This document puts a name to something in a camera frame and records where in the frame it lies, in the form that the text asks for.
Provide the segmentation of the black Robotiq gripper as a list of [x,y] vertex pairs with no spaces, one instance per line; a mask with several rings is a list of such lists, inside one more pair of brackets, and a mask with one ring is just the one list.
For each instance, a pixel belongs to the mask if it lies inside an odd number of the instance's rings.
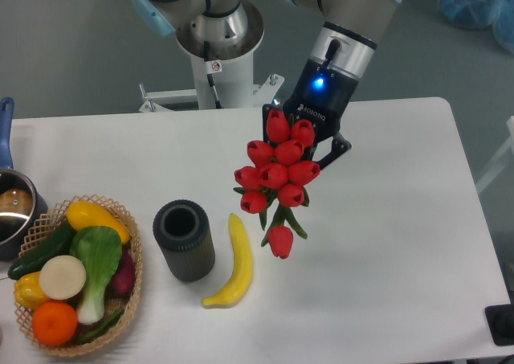
[[[314,60],[308,59],[298,79],[292,95],[284,102],[283,112],[297,120],[308,120],[315,125],[315,138],[306,159],[313,161],[318,144],[331,137],[330,151],[316,161],[320,170],[331,165],[339,157],[351,150],[352,145],[339,132],[342,115],[357,88],[358,81],[332,69],[322,68]],[[270,141],[267,134],[267,120],[276,110],[273,104],[262,107],[263,141]]]

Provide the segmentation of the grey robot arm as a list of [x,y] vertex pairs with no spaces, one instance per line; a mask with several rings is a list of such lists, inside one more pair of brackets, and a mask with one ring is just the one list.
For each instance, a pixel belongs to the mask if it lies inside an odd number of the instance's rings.
[[[286,0],[318,10],[324,25],[304,69],[281,110],[312,123],[315,142],[330,140],[319,162],[326,167],[351,145],[341,118],[402,0]],[[263,39],[263,19],[246,0],[131,0],[145,24],[175,35],[191,61],[198,107],[256,104],[253,55]]]

